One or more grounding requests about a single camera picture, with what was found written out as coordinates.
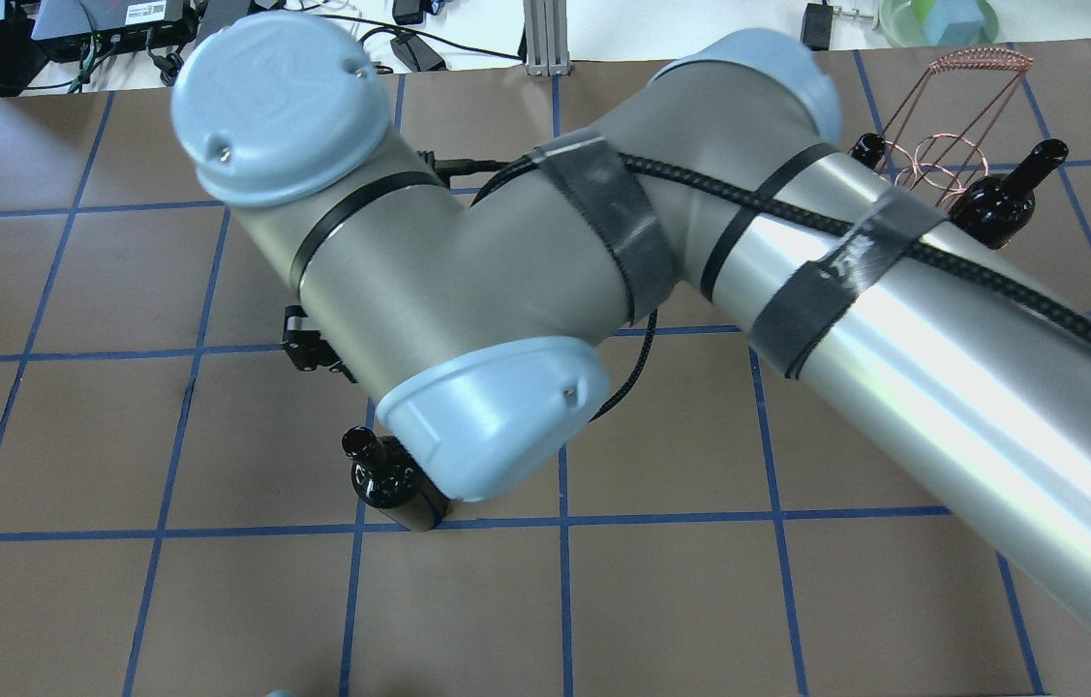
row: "light blue cap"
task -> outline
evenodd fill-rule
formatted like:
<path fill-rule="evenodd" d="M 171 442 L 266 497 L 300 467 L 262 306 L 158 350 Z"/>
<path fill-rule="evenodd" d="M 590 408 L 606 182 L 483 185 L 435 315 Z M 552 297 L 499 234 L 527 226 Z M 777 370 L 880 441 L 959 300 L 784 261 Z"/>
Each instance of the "light blue cap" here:
<path fill-rule="evenodd" d="M 679 65 L 699 62 L 734 63 L 770 76 L 803 103 L 820 137 L 837 144 L 842 136 L 842 106 L 838 100 L 838 88 L 834 87 L 834 81 L 827 74 L 820 72 L 812 59 L 812 50 L 792 37 L 768 28 L 743 28 L 720 38 L 699 53 L 679 58 L 661 68 L 652 80 Z"/>
<path fill-rule="evenodd" d="M 364 163 L 391 128 L 391 103 L 340 26 L 257 13 L 192 52 L 170 120 L 205 191 L 262 207 L 314 194 Z"/>
<path fill-rule="evenodd" d="M 409 376 L 376 417 L 451 498 L 482 502 L 575 437 L 606 400 L 597 349 L 571 336 L 489 346 Z"/>

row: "black strap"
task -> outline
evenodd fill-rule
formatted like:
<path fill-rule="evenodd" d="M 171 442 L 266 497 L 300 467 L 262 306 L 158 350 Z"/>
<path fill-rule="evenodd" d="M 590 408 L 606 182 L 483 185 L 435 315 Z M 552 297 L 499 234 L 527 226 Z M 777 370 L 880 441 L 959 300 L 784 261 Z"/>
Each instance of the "black strap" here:
<path fill-rule="evenodd" d="M 877 200 L 872 216 L 854 226 L 829 254 L 790 275 L 752 324 L 752 345 L 788 378 L 798 378 L 829 327 L 916 239 L 943 220 L 944 213 L 906 191 L 890 189 Z"/>
<path fill-rule="evenodd" d="M 528 155 L 610 252 L 626 292 L 626 322 L 664 303 L 678 281 L 674 253 L 639 181 L 601 133 L 567 133 Z"/>
<path fill-rule="evenodd" d="M 360 208 L 368 206 L 369 203 L 376 202 L 385 194 L 389 194 L 391 191 L 398 191 L 399 189 L 407 189 L 409 185 L 443 185 L 443 182 L 439 181 L 439 178 L 429 172 L 420 171 L 407 171 L 393 173 L 389 177 L 377 178 L 377 180 L 369 182 L 359 187 L 353 193 L 348 193 L 341 202 L 334 204 L 320 220 L 316 220 L 316 225 L 309 230 L 309 235 L 305 235 L 305 239 L 300 243 L 300 248 L 297 250 L 297 255 L 291 260 L 291 278 L 289 278 L 289 284 L 291 284 L 291 290 L 300 297 L 300 284 L 303 283 L 305 278 L 305 269 L 309 268 L 309 262 L 312 261 L 313 255 L 316 250 L 325 242 L 334 229 L 340 226 L 343 221 L 347 218 L 356 215 Z"/>
<path fill-rule="evenodd" d="M 781 167 L 776 168 L 774 173 L 770 173 L 757 187 L 756 194 L 763 195 L 765 199 L 775 197 L 779 191 L 790 184 L 790 180 L 799 177 L 799 173 L 810 168 L 818 159 L 827 158 L 828 155 L 832 155 L 834 153 L 838 153 L 837 147 L 829 145 L 827 142 L 818 142 L 818 144 L 804 147 L 804 149 L 799 151 L 792 158 L 786 163 L 781 163 Z M 700 274 L 700 293 L 710 303 L 712 303 L 712 289 L 717 285 L 717 276 L 721 273 L 722 266 L 726 265 L 726 259 L 734 250 L 734 244 L 739 243 L 740 239 L 743 239 L 743 232 L 747 230 L 747 227 L 752 225 L 757 215 L 758 212 L 752 208 L 740 208 L 734 214 L 734 217 L 730 219 L 730 225 L 727 225 L 726 230 L 722 230 L 721 237 L 717 239 L 717 243 L 712 247 L 712 252 L 709 252 L 709 260 L 705 262 L 704 273 Z"/>

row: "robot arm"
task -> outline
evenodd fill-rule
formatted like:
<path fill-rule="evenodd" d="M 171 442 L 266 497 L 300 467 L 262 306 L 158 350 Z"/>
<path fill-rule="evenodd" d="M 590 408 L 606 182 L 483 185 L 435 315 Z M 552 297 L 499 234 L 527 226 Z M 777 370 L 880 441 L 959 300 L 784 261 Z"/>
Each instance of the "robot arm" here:
<path fill-rule="evenodd" d="M 1038 289 L 825 144 L 837 93 L 793 40 L 736 32 L 670 64 L 471 208 L 323 20 L 214 36 L 172 117 L 202 184 L 451 497 L 500 494 L 575 436 L 610 388 L 595 346 L 685 280 L 1091 626 L 1091 346 L 909 254 L 922 239 Z M 726 184 L 860 225 L 838 239 L 714 195 Z"/>

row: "black bottle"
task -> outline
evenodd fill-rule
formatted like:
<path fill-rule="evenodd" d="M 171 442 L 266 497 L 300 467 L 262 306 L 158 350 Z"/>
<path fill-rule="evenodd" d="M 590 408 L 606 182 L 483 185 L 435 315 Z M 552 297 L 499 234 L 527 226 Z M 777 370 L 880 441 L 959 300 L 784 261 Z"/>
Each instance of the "black bottle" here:
<path fill-rule="evenodd" d="M 885 159 L 885 151 L 888 145 L 885 143 L 885 139 L 880 137 L 879 133 L 864 133 L 859 136 L 859 141 L 854 142 L 854 147 L 851 147 L 850 155 L 854 158 L 854 161 L 863 165 L 870 170 L 876 170 L 876 165 L 880 164 L 882 159 Z"/>
<path fill-rule="evenodd" d="M 343 434 L 343 452 L 351 459 L 351 485 L 365 504 L 413 532 L 434 529 L 449 498 L 412 459 L 398 437 L 377 437 L 363 426 Z"/>
<path fill-rule="evenodd" d="M 1067 155 L 1065 142 L 1055 137 L 1041 142 L 1008 176 L 975 181 L 954 202 L 949 218 L 988 250 L 1000 250 L 1035 212 L 1032 190 L 1066 161 Z"/>

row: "barcode sticker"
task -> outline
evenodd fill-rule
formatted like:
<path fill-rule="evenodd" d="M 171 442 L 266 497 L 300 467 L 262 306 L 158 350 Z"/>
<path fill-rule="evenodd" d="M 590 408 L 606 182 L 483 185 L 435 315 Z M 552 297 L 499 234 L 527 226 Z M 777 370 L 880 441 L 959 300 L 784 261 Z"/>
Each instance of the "barcode sticker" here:
<path fill-rule="evenodd" d="M 166 19 L 166 3 L 157 0 L 155 3 L 129 4 L 124 25 L 137 25 L 145 22 L 160 22 Z"/>

